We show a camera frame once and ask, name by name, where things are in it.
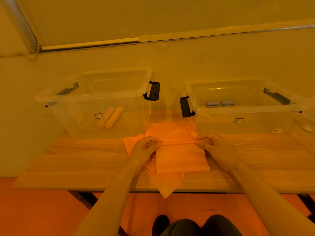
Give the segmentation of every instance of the table leg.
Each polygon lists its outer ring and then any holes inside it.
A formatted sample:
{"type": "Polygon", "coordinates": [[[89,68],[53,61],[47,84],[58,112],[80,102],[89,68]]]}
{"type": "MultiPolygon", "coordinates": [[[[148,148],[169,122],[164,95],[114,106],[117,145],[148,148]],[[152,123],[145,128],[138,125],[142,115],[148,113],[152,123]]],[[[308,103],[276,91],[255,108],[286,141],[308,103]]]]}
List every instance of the table leg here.
{"type": "Polygon", "coordinates": [[[315,201],[309,194],[298,194],[300,200],[305,204],[306,208],[311,212],[308,218],[315,223],[315,201]]]}
{"type": "MultiPolygon", "coordinates": [[[[77,190],[68,190],[70,194],[74,196],[78,201],[82,202],[89,210],[97,202],[96,196],[92,192],[79,192],[77,190]]],[[[124,229],[119,226],[118,234],[120,236],[128,236],[124,229]]]]}

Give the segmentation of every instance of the person's right hand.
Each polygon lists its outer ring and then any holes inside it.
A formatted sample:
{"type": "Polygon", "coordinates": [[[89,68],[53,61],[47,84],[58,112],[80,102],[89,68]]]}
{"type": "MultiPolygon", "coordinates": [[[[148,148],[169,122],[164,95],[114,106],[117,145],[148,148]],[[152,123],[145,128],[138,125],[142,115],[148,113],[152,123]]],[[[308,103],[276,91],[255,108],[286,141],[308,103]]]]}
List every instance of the person's right hand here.
{"type": "Polygon", "coordinates": [[[205,133],[194,140],[196,145],[205,149],[226,172],[230,173],[238,167],[239,159],[233,154],[223,137],[205,133]]]}

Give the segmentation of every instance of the fabric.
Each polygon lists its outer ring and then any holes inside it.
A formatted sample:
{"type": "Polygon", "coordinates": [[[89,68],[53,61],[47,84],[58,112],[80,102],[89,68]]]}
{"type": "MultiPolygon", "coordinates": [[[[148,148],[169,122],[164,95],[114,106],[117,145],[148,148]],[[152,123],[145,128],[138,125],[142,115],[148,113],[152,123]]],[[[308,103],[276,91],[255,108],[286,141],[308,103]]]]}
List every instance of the fabric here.
{"type": "Polygon", "coordinates": [[[190,219],[172,223],[161,236],[242,236],[237,227],[223,215],[212,215],[200,228],[190,219]]]}
{"type": "Polygon", "coordinates": [[[160,193],[167,198],[180,186],[185,173],[210,171],[204,150],[193,140],[197,135],[191,118],[177,122],[151,122],[145,134],[124,138],[124,143],[130,155],[135,143],[144,137],[155,137],[163,142],[156,156],[150,158],[144,167],[160,193]]]}

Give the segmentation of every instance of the orange cloth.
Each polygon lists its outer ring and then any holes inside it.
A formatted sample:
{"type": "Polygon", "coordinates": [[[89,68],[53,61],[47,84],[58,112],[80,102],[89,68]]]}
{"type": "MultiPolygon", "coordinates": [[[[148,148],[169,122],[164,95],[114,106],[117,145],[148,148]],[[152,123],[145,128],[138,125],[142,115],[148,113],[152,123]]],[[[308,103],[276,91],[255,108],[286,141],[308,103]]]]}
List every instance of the orange cloth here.
{"type": "Polygon", "coordinates": [[[193,120],[149,123],[146,134],[124,138],[130,155],[135,143],[144,137],[156,137],[163,143],[144,165],[146,172],[164,198],[181,184],[184,173],[210,171],[204,150],[193,141],[197,136],[193,120]]]}

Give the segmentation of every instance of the label sticker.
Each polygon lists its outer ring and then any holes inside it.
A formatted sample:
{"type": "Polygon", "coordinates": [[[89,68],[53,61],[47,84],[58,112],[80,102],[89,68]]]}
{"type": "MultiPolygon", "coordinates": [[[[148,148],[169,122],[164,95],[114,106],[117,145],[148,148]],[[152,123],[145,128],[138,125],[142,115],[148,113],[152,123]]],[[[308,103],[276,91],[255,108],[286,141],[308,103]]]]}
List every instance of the label sticker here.
{"type": "Polygon", "coordinates": [[[274,129],[271,131],[271,133],[281,133],[282,129],[274,129]]]}
{"type": "Polygon", "coordinates": [[[95,116],[96,119],[103,118],[103,115],[101,113],[94,114],[94,116],[95,116]]]}
{"type": "Polygon", "coordinates": [[[234,120],[234,123],[242,123],[242,122],[244,122],[244,119],[243,119],[243,118],[236,118],[236,119],[234,120]]]}

